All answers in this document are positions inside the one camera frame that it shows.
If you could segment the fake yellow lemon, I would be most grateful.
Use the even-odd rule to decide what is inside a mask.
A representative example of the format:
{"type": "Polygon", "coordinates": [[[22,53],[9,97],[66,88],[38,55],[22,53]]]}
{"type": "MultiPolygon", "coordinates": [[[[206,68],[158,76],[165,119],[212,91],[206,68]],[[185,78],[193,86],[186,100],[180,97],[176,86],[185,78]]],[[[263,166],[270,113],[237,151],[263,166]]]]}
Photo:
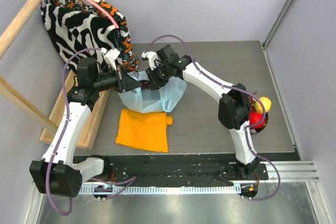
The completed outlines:
{"type": "Polygon", "coordinates": [[[254,102],[254,109],[257,113],[263,114],[263,108],[261,105],[264,106],[265,111],[268,112],[271,109],[272,102],[268,97],[260,97],[260,103],[256,100],[254,102]]]}

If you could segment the fake red apple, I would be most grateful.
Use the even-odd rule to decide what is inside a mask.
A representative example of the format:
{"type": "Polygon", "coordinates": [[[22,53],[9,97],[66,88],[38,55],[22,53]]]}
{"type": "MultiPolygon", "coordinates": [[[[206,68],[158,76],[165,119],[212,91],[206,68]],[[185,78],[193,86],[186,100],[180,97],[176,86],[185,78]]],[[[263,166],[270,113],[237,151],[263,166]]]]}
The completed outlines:
{"type": "Polygon", "coordinates": [[[265,125],[265,119],[262,120],[262,114],[259,114],[257,112],[251,111],[249,114],[249,122],[250,125],[253,125],[252,129],[260,129],[265,125]]]}

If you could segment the light blue printed plastic bag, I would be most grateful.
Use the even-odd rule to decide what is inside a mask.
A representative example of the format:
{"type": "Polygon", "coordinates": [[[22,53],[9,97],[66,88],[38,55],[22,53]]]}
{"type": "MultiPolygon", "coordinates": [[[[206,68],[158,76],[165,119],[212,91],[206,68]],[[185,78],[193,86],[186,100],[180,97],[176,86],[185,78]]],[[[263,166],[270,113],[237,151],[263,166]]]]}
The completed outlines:
{"type": "Polygon", "coordinates": [[[187,83],[180,78],[172,77],[168,83],[158,89],[142,89],[120,93],[119,97],[128,109],[140,112],[171,112],[181,100],[187,83]]]}

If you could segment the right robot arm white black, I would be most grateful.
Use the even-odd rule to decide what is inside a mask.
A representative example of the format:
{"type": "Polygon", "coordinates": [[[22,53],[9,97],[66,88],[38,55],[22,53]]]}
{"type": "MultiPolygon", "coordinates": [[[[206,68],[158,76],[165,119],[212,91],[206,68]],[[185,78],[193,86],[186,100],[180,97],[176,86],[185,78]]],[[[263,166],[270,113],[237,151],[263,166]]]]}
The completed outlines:
{"type": "Polygon", "coordinates": [[[245,86],[216,77],[192,56],[180,57],[170,45],[156,52],[145,51],[141,58],[149,63],[146,73],[152,90],[162,88],[176,77],[200,88],[218,103],[218,120],[229,130],[234,142],[237,173],[242,179],[254,176],[259,160],[249,129],[251,106],[245,86]]]}

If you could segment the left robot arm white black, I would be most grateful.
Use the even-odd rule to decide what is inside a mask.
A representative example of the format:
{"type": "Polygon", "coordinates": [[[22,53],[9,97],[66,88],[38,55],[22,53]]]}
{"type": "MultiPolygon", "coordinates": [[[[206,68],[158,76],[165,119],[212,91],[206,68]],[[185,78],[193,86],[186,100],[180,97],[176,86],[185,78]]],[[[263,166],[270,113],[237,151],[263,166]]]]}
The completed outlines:
{"type": "Polygon", "coordinates": [[[127,92],[139,88],[141,83],[117,66],[101,72],[95,58],[84,58],[77,65],[78,84],[66,92],[67,103],[60,126],[41,160],[32,161],[29,172],[42,194],[74,198],[81,185],[93,177],[105,182],[112,174],[105,159],[89,157],[75,164],[74,152],[88,117],[92,113],[99,93],[114,89],[127,92]]]}

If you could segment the fake dark purple grape bunch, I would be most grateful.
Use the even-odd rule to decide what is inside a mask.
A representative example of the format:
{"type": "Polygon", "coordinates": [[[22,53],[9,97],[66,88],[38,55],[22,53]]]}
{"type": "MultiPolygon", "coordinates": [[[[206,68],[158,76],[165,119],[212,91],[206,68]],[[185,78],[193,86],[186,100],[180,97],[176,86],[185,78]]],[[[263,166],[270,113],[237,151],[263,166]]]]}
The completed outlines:
{"type": "Polygon", "coordinates": [[[141,80],[140,83],[142,90],[151,90],[151,83],[149,80],[141,80]]]}

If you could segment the fake lychee bunch red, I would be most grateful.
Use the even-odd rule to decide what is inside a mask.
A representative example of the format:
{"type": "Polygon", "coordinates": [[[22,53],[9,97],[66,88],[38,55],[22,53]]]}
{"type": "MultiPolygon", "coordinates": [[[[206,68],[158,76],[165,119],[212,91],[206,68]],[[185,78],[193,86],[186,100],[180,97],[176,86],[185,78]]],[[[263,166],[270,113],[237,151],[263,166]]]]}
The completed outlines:
{"type": "Polygon", "coordinates": [[[249,97],[249,103],[251,106],[251,110],[254,110],[254,105],[255,105],[256,100],[252,97],[249,97]]]}

